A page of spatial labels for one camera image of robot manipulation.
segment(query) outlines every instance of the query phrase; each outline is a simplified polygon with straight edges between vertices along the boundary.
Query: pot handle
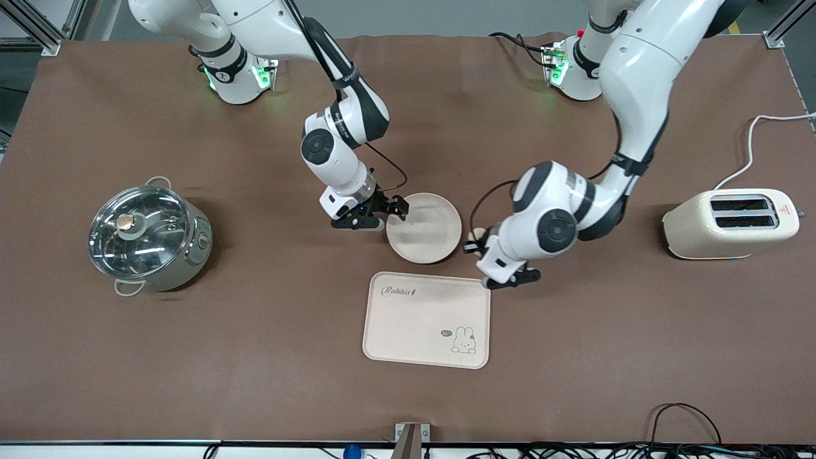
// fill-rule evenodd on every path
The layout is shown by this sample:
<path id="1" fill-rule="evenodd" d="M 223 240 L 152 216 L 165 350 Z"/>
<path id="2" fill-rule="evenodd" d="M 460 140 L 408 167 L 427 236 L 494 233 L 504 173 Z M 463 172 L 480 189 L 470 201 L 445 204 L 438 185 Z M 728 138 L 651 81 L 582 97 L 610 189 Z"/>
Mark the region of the pot handle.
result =
<path id="1" fill-rule="evenodd" d="M 167 189 L 173 189 L 173 184 L 172 184 L 172 183 L 170 183 L 170 179 L 168 179 L 168 178 L 167 178 L 167 177 L 165 177 L 165 176 L 155 176 L 155 177 L 151 177 L 151 178 L 150 178 L 150 179 L 149 179 L 147 182 L 145 182 L 144 184 L 145 184 L 145 185 L 152 185 L 152 184 L 153 184 L 153 182 L 157 182 L 157 181 L 160 181 L 160 180 L 164 180 L 165 182 L 167 182 Z"/>
<path id="2" fill-rule="evenodd" d="M 116 292 L 117 295 L 124 296 L 125 298 L 127 298 L 129 296 L 138 295 L 139 292 L 142 291 L 142 289 L 144 288 L 144 285 L 146 283 L 147 283 L 147 281 L 144 281 L 144 280 L 132 282 L 132 281 L 127 281 L 127 280 L 116 279 L 116 280 L 113 281 L 113 290 Z M 125 292 L 122 291 L 122 285 L 138 285 L 139 287 L 136 288 L 135 292 L 125 293 Z"/>

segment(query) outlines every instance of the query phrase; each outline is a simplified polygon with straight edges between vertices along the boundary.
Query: lid knob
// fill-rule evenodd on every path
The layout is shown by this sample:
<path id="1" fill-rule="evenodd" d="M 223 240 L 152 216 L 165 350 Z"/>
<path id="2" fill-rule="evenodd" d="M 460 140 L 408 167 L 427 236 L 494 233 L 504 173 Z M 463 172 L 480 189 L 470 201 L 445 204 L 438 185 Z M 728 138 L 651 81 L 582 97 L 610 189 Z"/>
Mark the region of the lid knob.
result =
<path id="1" fill-rule="evenodd" d="M 116 227 L 120 231 L 128 231 L 130 228 L 133 228 L 135 222 L 136 220 L 133 218 L 133 215 L 127 213 L 116 219 Z"/>

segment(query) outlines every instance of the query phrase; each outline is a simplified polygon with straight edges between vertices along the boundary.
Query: blue object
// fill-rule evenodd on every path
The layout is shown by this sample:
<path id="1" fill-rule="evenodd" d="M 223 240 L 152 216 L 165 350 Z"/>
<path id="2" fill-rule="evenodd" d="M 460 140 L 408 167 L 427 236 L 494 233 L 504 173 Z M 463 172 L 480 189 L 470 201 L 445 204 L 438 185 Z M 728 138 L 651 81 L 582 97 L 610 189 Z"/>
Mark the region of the blue object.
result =
<path id="1" fill-rule="evenodd" d="M 343 459 L 362 459 L 362 450 L 356 444 L 350 444 L 343 450 Z"/>

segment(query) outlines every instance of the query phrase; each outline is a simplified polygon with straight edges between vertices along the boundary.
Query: white toaster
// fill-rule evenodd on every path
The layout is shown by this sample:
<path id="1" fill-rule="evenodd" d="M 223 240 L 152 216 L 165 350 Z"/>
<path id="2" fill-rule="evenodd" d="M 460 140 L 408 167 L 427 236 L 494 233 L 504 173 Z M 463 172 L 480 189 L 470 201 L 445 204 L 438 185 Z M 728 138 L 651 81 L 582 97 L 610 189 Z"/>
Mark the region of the white toaster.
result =
<path id="1" fill-rule="evenodd" d="M 663 217 L 669 250 L 688 260 L 744 258 L 798 230 L 793 202 L 777 189 L 706 191 Z"/>

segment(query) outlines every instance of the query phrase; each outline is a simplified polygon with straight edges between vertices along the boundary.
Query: white power cord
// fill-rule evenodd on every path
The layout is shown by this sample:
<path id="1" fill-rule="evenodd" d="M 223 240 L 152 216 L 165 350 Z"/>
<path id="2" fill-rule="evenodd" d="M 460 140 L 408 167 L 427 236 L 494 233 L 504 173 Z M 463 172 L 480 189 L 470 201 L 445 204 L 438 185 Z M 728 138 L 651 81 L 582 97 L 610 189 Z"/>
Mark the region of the white power cord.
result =
<path id="1" fill-rule="evenodd" d="M 730 182 L 736 176 L 739 176 L 743 172 L 747 171 L 751 165 L 754 163 L 754 150 L 753 150 L 753 143 L 754 143 L 754 126 L 756 123 L 759 122 L 761 119 L 770 119 L 774 121 L 792 121 L 794 119 L 807 119 L 807 118 L 814 118 L 816 119 L 816 112 L 811 114 L 804 114 L 799 116 L 769 116 L 769 115 L 759 115 L 758 117 L 754 118 L 751 122 L 751 126 L 748 128 L 748 163 L 743 166 L 742 169 L 736 171 L 735 173 L 727 176 L 726 178 L 722 179 L 722 181 L 714 187 L 714 189 L 720 189 L 723 185 Z"/>

